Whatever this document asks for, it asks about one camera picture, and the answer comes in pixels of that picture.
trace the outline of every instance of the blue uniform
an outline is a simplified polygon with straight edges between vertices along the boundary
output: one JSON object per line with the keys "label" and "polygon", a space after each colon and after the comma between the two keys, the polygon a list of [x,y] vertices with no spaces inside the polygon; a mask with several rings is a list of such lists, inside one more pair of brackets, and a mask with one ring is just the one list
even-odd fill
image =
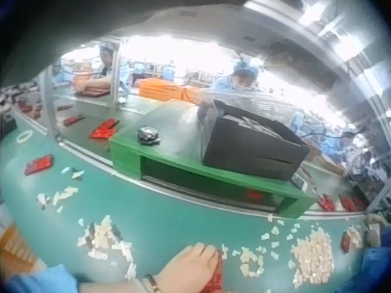
{"label": "blue uniform", "polygon": [[143,63],[137,63],[135,66],[134,66],[134,69],[133,69],[133,73],[136,73],[136,74],[144,74],[145,73],[145,65]]}
{"label": "blue uniform", "polygon": [[72,69],[68,66],[61,66],[57,74],[53,75],[52,82],[53,84],[60,84],[65,81],[72,82],[73,74]]}
{"label": "blue uniform", "polygon": [[163,79],[165,81],[174,81],[175,69],[172,66],[167,66],[163,69]]}

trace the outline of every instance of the hand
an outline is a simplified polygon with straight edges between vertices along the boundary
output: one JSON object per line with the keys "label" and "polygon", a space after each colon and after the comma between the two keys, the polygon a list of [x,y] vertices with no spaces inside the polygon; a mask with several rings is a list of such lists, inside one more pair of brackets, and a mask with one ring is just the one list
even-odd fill
{"label": "hand", "polygon": [[199,293],[212,279],[218,256],[212,245],[187,246],[155,276],[156,283],[163,293]]}
{"label": "hand", "polygon": [[83,90],[86,89],[86,87],[87,87],[87,82],[86,81],[78,81],[74,85],[76,93],[82,92]]}

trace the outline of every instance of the worker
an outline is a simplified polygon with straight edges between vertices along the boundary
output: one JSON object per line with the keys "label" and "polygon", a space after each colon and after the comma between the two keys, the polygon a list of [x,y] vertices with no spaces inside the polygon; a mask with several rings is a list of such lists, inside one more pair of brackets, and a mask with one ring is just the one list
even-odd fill
{"label": "worker", "polygon": [[133,278],[130,282],[108,284],[78,283],[63,265],[59,265],[44,272],[12,277],[5,283],[5,290],[9,293],[201,292],[213,276],[218,254],[214,246],[197,243],[179,252],[155,276],[146,275],[141,280]]}
{"label": "worker", "polygon": [[54,88],[65,87],[72,83],[73,80],[72,69],[68,66],[61,65],[60,60],[52,64],[51,71],[52,71],[52,83]]}
{"label": "worker", "polygon": [[[99,46],[100,59],[102,65],[92,73],[91,79],[80,80],[75,84],[75,91],[82,92],[88,87],[95,87],[98,89],[110,89],[111,87],[111,75],[112,75],[112,63],[114,56],[114,45],[111,43],[103,43]],[[123,59],[120,61],[119,68],[119,87],[126,95],[130,94],[128,79],[130,75],[129,66]]]}
{"label": "worker", "polygon": [[[215,90],[228,90],[236,92],[255,92],[257,89],[254,87],[255,81],[259,74],[259,67],[248,65],[241,59],[233,68],[233,73],[222,78],[215,80],[210,86]],[[198,119],[203,123],[208,109],[211,107],[211,101],[201,101],[197,111]]]}
{"label": "worker", "polygon": [[171,60],[170,64],[163,68],[163,79],[165,81],[174,81],[174,77],[175,77],[174,61]]}
{"label": "worker", "polygon": [[138,62],[135,64],[133,72],[132,72],[132,87],[134,87],[134,84],[138,79],[144,79],[145,78],[145,72],[147,70],[147,67],[145,66],[144,62]]}
{"label": "worker", "polygon": [[366,242],[369,246],[363,253],[362,265],[357,274],[343,283],[335,293],[370,293],[389,291],[391,273],[391,226],[376,214],[369,214],[365,219],[368,225],[378,224],[380,234],[369,230]]}

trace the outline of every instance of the red circuit board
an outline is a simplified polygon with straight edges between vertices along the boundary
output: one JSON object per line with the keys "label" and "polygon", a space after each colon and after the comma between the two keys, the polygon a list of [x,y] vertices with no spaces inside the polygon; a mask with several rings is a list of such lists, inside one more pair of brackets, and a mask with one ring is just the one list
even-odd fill
{"label": "red circuit board", "polygon": [[217,290],[222,290],[222,273],[222,258],[221,253],[219,253],[219,261],[217,262],[212,279],[202,289],[201,293],[212,293]]}
{"label": "red circuit board", "polygon": [[111,129],[94,129],[90,135],[90,139],[105,139],[108,140],[117,130]]}
{"label": "red circuit board", "polygon": [[119,123],[119,121],[120,120],[114,119],[114,118],[107,119],[105,122],[100,124],[96,129],[109,129],[109,128],[112,128],[115,125],[117,125]]}
{"label": "red circuit board", "polygon": [[58,106],[57,111],[63,111],[72,108],[73,105],[63,105],[63,106]]}
{"label": "red circuit board", "polygon": [[30,175],[37,173],[42,170],[46,170],[47,168],[50,168],[53,165],[53,155],[47,154],[44,157],[39,157],[38,159],[35,159],[27,164],[26,168],[24,169],[24,174]]}
{"label": "red circuit board", "polygon": [[341,241],[341,249],[344,253],[348,253],[350,250],[350,236],[348,232],[344,232]]}
{"label": "red circuit board", "polygon": [[68,127],[82,119],[84,119],[83,115],[76,115],[65,119],[62,123],[64,124],[64,126]]}

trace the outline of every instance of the white component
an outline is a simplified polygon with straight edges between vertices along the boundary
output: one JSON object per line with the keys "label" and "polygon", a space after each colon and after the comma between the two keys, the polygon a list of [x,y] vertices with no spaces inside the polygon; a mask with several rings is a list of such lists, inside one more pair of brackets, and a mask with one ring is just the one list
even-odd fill
{"label": "white component", "polygon": [[72,179],[78,178],[83,174],[84,174],[84,171],[74,172],[74,174],[72,174]]}
{"label": "white component", "polygon": [[274,251],[272,251],[272,252],[270,253],[270,255],[271,255],[271,257],[274,258],[276,261],[279,260],[279,257],[280,257],[280,256],[279,256],[277,253],[275,253]]}
{"label": "white component", "polygon": [[240,266],[240,270],[242,271],[243,276],[247,277],[250,273],[250,266],[249,264],[242,264]]}
{"label": "white component", "polygon": [[60,193],[57,191],[56,194],[53,196],[53,206],[57,206],[57,202],[60,198]]}
{"label": "white component", "polygon": [[241,255],[242,253],[238,250],[233,250],[232,251],[232,256],[236,256],[236,255]]}
{"label": "white component", "polygon": [[222,256],[221,256],[221,258],[222,258],[222,259],[227,259],[227,258],[228,258],[228,255],[227,255],[228,247],[226,247],[224,244],[222,244],[222,245],[221,245],[221,250],[222,250]]}
{"label": "white component", "polygon": [[280,242],[278,242],[278,241],[272,242],[272,243],[271,243],[271,248],[276,248],[276,247],[278,247],[279,245],[280,245]]}
{"label": "white component", "polygon": [[63,208],[64,206],[60,206],[58,209],[56,209],[56,212],[58,212],[59,214],[62,212],[62,208]]}
{"label": "white component", "polygon": [[61,174],[65,174],[65,173],[68,172],[69,170],[71,170],[70,167],[65,167],[64,169],[62,169]]}
{"label": "white component", "polygon": [[23,143],[30,139],[32,136],[32,130],[26,130],[21,132],[18,137],[16,138],[17,143]]}
{"label": "white component", "polygon": [[264,235],[261,236],[261,240],[267,240],[270,238],[269,233],[265,233]]}
{"label": "white component", "polygon": [[274,226],[273,229],[271,230],[271,234],[278,235],[280,234],[280,230],[276,226]]}
{"label": "white component", "polygon": [[85,244],[87,244],[86,238],[85,237],[79,237],[77,246],[80,247],[80,246],[83,246]]}
{"label": "white component", "polygon": [[296,265],[294,264],[294,262],[291,259],[288,261],[288,267],[290,269],[293,269],[294,267],[296,267]]}

